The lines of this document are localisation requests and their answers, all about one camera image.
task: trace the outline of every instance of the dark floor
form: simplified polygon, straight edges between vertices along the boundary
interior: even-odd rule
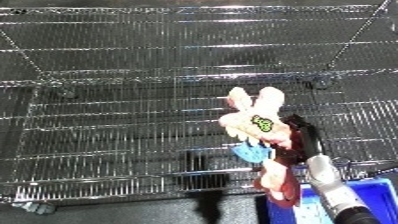
[[[0,7],[134,7],[134,6],[162,6],[162,5],[225,5],[225,4],[244,4],[244,5],[308,5],[308,4],[368,4],[379,3],[380,0],[346,0],[346,1],[316,1],[316,0],[0,0]],[[219,216],[217,207],[209,205],[207,209],[197,211],[198,200],[184,199],[162,202],[138,202],[107,205],[91,205],[78,207],[59,208],[56,214],[50,216],[37,216],[26,213],[23,210],[0,207],[0,223],[15,224],[73,224],[73,223],[228,223],[228,224],[251,224],[259,223],[256,204],[258,201],[253,196],[226,197],[220,203],[219,212],[221,218],[219,222],[214,222],[211,218],[204,219],[206,214],[209,217]]]

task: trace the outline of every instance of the blue plastic container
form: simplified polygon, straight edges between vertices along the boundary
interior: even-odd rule
[[[382,224],[398,224],[398,200],[389,179],[350,181],[348,185],[369,206]],[[319,197],[308,184],[302,185],[300,208],[282,209],[268,202],[271,224],[333,224],[320,204]]]

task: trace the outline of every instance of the wire grid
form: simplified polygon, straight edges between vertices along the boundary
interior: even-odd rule
[[[283,90],[281,115],[318,125],[332,157],[395,160],[390,15],[324,70],[376,9],[0,9],[3,192],[66,204],[253,193],[258,164],[232,155],[217,123],[235,86]],[[337,82],[308,88],[319,77]]]

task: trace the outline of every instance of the wire shelf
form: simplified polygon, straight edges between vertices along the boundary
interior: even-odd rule
[[[398,145],[397,35],[378,9],[0,9],[0,176],[16,202],[255,193],[217,119],[235,86],[286,93],[357,175]],[[333,82],[310,88],[316,79]],[[304,170],[297,169],[297,176]]]

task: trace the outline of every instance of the plush toy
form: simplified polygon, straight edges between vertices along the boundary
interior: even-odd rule
[[[236,155],[247,162],[262,162],[254,187],[288,208],[298,205],[301,198],[300,184],[291,169],[296,161],[278,157],[275,151],[298,149],[300,133],[281,121],[278,112],[284,101],[284,93],[273,87],[263,88],[254,102],[243,88],[235,87],[227,103],[238,111],[222,116],[219,123],[229,136],[242,141],[232,149]]]

